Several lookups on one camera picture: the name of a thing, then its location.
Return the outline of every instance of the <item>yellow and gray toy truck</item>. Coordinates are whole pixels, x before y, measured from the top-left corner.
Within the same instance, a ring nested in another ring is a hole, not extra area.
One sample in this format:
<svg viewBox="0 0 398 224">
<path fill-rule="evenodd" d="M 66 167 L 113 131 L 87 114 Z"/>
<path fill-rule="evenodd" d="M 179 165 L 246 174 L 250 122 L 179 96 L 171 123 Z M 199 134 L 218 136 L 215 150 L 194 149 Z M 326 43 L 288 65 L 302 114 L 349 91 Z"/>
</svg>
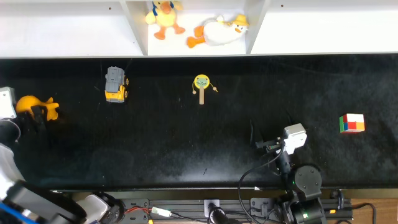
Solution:
<svg viewBox="0 0 398 224">
<path fill-rule="evenodd" d="M 105 75 L 105 98 L 112 103 L 124 103 L 129 96 L 127 86 L 129 79 L 124 75 L 124 70 L 118 67 L 109 67 Z"/>
</svg>

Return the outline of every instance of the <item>black table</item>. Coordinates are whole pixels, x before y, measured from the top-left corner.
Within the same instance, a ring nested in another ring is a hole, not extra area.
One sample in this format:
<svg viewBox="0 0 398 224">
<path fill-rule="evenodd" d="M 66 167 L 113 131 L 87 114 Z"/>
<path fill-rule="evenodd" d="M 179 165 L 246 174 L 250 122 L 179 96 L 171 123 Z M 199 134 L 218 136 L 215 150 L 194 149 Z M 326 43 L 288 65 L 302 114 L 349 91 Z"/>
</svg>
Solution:
<svg viewBox="0 0 398 224">
<path fill-rule="evenodd" d="M 126 69 L 126 104 L 104 98 L 110 66 Z M 191 88 L 200 73 L 219 90 L 205 91 L 205 105 Z M 41 187 L 236 187 L 268 160 L 249 147 L 250 120 L 274 139 L 289 116 L 308 134 L 294 159 L 316 164 L 324 188 L 398 186 L 398 55 L 2 60 L 0 86 L 60 104 L 53 147 L 24 137 L 11 146 Z M 340 134 L 345 113 L 364 114 L 365 132 Z M 244 186 L 282 188 L 267 169 Z"/>
</svg>

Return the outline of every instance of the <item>rubik's cube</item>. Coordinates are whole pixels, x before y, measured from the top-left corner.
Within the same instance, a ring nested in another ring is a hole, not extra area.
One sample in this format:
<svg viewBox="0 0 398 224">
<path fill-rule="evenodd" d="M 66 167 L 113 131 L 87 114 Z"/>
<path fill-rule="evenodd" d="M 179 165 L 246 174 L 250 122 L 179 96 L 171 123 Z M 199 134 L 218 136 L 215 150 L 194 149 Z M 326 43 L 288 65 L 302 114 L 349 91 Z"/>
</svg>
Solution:
<svg viewBox="0 0 398 224">
<path fill-rule="evenodd" d="M 346 114 L 340 117 L 340 133 L 360 133 L 365 131 L 363 114 Z"/>
</svg>

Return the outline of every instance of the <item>red cube face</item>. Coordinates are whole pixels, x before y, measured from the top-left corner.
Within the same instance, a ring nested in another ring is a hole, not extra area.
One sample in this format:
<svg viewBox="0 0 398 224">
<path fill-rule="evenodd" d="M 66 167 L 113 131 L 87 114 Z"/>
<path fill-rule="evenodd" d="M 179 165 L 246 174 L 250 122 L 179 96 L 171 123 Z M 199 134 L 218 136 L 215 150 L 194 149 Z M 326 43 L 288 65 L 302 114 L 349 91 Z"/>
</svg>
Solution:
<svg viewBox="0 0 398 224">
<path fill-rule="evenodd" d="M 356 130 L 356 123 L 355 122 L 348 122 L 348 129 L 349 130 Z"/>
</svg>

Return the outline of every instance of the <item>orange toy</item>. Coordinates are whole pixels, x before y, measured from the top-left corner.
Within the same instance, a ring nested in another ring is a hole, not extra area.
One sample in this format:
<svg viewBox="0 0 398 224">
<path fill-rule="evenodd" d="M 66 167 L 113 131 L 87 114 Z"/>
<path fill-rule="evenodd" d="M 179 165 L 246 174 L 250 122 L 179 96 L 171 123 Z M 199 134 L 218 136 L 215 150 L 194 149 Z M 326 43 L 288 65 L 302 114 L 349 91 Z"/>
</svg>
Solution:
<svg viewBox="0 0 398 224">
<path fill-rule="evenodd" d="M 54 103 L 53 98 L 51 97 L 47 102 L 41 102 L 35 96 L 24 96 L 17 103 L 17 113 L 29 112 L 30 115 L 34 118 L 34 114 L 32 111 L 32 106 L 45 106 L 47 108 L 47 121 L 55 120 L 58 118 L 58 113 L 55 111 L 60 105 L 58 103 Z"/>
</svg>

